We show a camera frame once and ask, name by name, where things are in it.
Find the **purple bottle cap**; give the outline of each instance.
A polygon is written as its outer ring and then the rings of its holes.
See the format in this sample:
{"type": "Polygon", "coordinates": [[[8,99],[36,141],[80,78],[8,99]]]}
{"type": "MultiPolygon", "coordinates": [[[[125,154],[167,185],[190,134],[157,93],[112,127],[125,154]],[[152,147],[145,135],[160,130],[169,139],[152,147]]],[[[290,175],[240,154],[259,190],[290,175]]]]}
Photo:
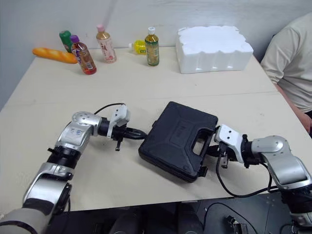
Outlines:
{"type": "Polygon", "coordinates": [[[78,38],[77,35],[71,35],[71,36],[70,36],[70,40],[71,40],[73,43],[79,42],[79,38],[78,38]]]}

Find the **white bottle cap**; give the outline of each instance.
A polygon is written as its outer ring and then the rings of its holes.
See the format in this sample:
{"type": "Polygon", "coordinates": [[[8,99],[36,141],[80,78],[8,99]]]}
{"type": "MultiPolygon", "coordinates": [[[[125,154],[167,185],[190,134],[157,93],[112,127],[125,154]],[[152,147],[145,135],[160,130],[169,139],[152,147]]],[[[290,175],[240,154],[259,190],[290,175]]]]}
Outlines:
{"type": "Polygon", "coordinates": [[[149,27],[148,28],[148,35],[154,35],[155,34],[155,28],[154,27],[149,27]]]}

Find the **pink bottle cap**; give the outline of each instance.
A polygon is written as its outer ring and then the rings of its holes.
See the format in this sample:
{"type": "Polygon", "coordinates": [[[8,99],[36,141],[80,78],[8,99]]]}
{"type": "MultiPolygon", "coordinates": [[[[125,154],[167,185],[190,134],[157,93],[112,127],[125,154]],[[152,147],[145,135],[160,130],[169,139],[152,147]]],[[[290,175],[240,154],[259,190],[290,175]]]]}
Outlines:
{"type": "Polygon", "coordinates": [[[104,32],[104,26],[103,26],[103,24],[98,24],[98,25],[97,25],[97,31],[98,31],[98,32],[104,32]]]}

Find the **baguette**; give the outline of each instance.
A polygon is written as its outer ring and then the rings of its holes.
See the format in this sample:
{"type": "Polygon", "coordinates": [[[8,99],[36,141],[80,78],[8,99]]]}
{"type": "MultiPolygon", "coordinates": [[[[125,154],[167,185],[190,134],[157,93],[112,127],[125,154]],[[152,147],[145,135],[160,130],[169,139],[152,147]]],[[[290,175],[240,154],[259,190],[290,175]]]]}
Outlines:
{"type": "Polygon", "coordinates": [[[37,47],[33,49],[33,54],[46,59],[53,59],[60,62],[66,63],[77,63],[75,56],[68,52],[63,52],[60,50],[52,50],[43,47],[37,47]]]}

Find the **person's arm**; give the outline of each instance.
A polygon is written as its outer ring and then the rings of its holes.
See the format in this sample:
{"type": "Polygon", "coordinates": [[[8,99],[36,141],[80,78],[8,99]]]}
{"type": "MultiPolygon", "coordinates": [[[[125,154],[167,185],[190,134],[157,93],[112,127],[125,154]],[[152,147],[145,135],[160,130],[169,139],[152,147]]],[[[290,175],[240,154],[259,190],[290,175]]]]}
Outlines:
{"type": "Polygon", "coordinates": [[[296,31],[290,27],[282,29],[270,42],[266,54],[261,62],[261,66],[274,83],[277,90],[282,94],[286,102],[299,118],[302,125],[308,132],[310,132],[312,119],[307,114],[300,111],[278,85],[278,82],[284,76],[284,69],[291,63],[297,54],[299,42],[300,37],[296,31]]]}
{"type": "Polygon", "coordinates": [[[297,54],[299,42],[300,36],[291,27],[282,29],[272,38],[261,66],[274,84],[284,77],[285,68],[297,54]]]}
{"type": "Polygon", "coordinates": [[[289,99],[289,97],[287,97],[287,95],[285,94],[283,89],[281,87],[279,87],[278,84],[275,84],[275,86],[276,86],[277,90],[281,93],[281,95],[283,95],[284,99],[289,104],[289,106],[291,107],[293,112],[296,114],[296,116],[298,117],[298,119],[300,120],[300,122],[302,123],[304,128],[307,130],[308,133],[310,133],[310,129],[312,128],[312,119],[307,114],[300,111],[299,108],[296,107],[292,103],[292,101],[289,99]]]}

